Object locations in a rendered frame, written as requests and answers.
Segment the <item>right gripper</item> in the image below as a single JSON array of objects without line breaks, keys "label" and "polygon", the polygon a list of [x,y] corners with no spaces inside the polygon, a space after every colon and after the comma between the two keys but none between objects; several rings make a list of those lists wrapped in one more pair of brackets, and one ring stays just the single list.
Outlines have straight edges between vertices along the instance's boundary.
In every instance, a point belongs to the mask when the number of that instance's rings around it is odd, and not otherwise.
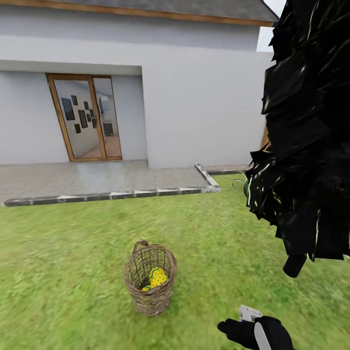
[{"label": "right gripper", "polygon": [[250,321],[238,322],[231,318],[226,319],[226,321],[221,321],[217,325],[217,329],[227,334],[227,338],[236,343],[243,345],[246,348],[254,350],[248,341],[246,336],[246,328],[250,324]]}]

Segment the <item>wicker basket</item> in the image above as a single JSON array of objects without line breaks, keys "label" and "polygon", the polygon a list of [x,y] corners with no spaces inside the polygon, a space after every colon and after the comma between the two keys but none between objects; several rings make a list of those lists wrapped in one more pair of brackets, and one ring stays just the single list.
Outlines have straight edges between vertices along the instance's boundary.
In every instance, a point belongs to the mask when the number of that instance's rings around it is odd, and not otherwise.
[{"label": "wicker basket", "polygon": [[[137,249],[140,244],[144,247]],[[162,258],[160,257],[160,251],[162,252]],[[143,291],[142,289],[149,285],[149,273],[146,272],[146,267],[149,267],[149,270],[153,269],[152,258],[154,257],[156,267],[160,267],[160,262],[162,262],[162,268],[168,280],[151,290]],[[140,272],[139,267],[142,268]],[[136,242],[132,256],[125,263],[123,277],[140,314],[158,317],[164,313],[171,302],[177,269],[178,265],[173,253],[165,246],[148,244],[144,239]]]}]

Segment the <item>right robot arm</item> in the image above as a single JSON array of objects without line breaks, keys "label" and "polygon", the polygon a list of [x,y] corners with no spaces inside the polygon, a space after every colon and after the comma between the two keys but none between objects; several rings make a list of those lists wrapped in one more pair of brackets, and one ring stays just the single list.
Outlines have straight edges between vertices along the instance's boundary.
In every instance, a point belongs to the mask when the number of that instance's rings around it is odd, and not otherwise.
[{"label": "right robot arm", "polygon": [[274,317],[262,316],[258,310],[241,305],[239,322],[221,321],[217,329],[227,338],[252,350],[296,350],[289,332]]}]

